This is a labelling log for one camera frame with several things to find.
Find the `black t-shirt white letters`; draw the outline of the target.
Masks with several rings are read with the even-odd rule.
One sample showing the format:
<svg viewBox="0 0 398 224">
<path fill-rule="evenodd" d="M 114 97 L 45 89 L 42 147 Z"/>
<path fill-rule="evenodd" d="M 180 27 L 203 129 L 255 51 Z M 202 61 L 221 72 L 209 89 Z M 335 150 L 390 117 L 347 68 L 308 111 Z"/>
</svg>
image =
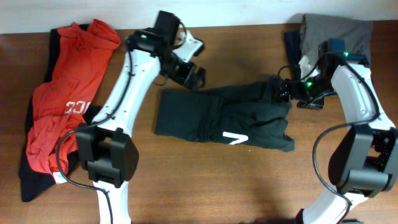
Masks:
<svg viewBox="0 0 398 224">
<path fill-rule="evenodd" d="M 282 79 L 202 91 L 160 92 L 155 134 L 190 142 L 248 145 L 290 152 L 295 141 L 285 131 L 289 100 L 277 95 Z"/>
</svg>

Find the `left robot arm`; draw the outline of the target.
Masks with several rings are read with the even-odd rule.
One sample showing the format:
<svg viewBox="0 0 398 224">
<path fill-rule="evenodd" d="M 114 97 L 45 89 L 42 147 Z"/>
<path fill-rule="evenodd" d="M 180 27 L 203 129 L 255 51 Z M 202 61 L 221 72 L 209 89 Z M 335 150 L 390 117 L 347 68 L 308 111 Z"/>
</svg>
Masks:
<svg viewBox="0 0 398 224">
<path fill-rule="evenodd" d="M 204 49 L 173 13 L 159 11 L 153 27 L 126 39 L 121 73 L 91 124 L 76 132 L 81 166 L 98 194 L 100 223 L 131 223 L 128 185 L 139 160 L 131 137 L 153 81 L 162 75 L 189 90 L 205 85 L 205 69 L 191 62 Z"/>
</svg>

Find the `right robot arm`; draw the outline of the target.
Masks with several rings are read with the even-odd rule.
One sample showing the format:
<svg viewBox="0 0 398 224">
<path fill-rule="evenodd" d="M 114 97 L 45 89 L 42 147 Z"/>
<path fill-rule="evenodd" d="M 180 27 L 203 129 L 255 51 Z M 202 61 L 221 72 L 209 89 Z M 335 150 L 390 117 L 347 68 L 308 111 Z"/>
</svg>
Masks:
<svg viewBox="0 0 398 224">
<path fill-rule="evenodd" d="M 295 223 L 347 223 L 355 206 L 390 191 L 397 181 L 397 128 L 376 95 L 367 57 L 347 51 L 341 39 L 322 42 L 314 67 L 302 78 L 283 80 L 276 100 L 296 99 L 300 108 L 320 110 L 324 98 L 332 95 L 338 96 L 346 121 L 315 140 L 313 168 L 325 188 L 298 212 Z M 348 132 L 330 157 L 325 180 L 318 170 L 317 148 L 340 128 Z"/>
</svg>

